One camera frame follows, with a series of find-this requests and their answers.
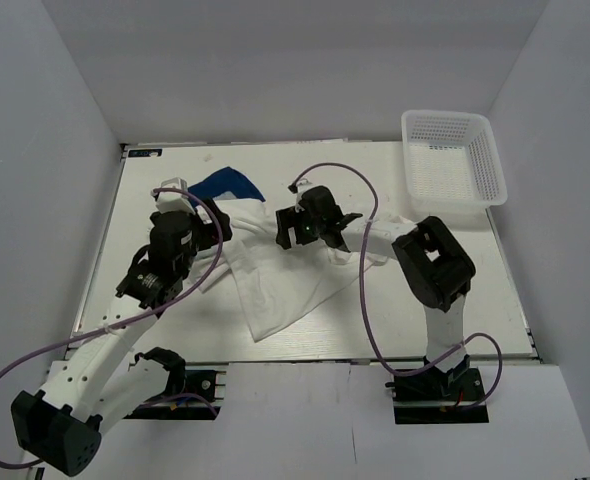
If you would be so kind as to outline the white t shirt robot print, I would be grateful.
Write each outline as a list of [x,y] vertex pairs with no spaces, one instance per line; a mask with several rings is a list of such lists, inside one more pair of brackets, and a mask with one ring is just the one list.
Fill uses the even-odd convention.
[[322,241],[284,250],[275,242],[275,215],[255,199],[218,199],[232,238],[215,269],[198,287],[207,292],[231,275],[254,341],[278,333],[358,279],[359,253]]

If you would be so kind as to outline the blue white t shirt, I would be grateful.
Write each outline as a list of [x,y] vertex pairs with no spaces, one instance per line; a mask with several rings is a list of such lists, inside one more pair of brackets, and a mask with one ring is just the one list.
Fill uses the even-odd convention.
[[204,180],[187,188],[192,195],[204,200],[252,199],[261,202],[265,197],[247,176],[231,167],[215,171]]

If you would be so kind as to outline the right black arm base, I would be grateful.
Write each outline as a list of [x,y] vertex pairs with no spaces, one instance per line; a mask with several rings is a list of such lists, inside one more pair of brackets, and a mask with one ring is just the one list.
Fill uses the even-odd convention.
[[394,377],[385,383],[393,399],[396,425],[486,424],[484,403],[474,406],[484,395],[478,368],[470,368],[447,390],[433,388],[426,375]]

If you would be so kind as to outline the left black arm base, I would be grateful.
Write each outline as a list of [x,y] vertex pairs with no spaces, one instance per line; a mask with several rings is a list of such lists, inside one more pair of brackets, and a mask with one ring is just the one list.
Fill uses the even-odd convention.
[[226,371],[221,368],[188,367],[184,388],[174,395],[162,394],[145,401],[128,420],[214,421],[223,405]]

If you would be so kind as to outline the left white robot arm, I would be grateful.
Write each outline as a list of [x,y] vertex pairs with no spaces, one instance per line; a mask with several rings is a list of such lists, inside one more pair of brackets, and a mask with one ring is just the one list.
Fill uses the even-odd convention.
[[211,198],[199,204],[208,221],[182,196],[157,195],[149,240],[117,285],[96,337],[85,340],[36,393],[22,391],[11,404],[19,446],[69,477],[90,464],[103,436],[140,404],[159,396],[174,399],[185,390],[185,360],[161,347],[137,354],[116,382],[110,378],[184,292],[197,254],[231,239],[229,216]]

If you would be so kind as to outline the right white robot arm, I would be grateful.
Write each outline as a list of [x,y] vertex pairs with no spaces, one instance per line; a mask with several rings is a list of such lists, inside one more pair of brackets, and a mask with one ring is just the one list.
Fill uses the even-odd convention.
[[331,191],[312,187],[296,203],[276,212],[276,243],[285,250],[322,241],[327,247],[398,262],[423,305],[427,347],[417,375],[436,397],[447,399],[463,385],[470,360],[463,333],[465,300],[476,268],[444,222],[428,216],[395,223],[343,213]]

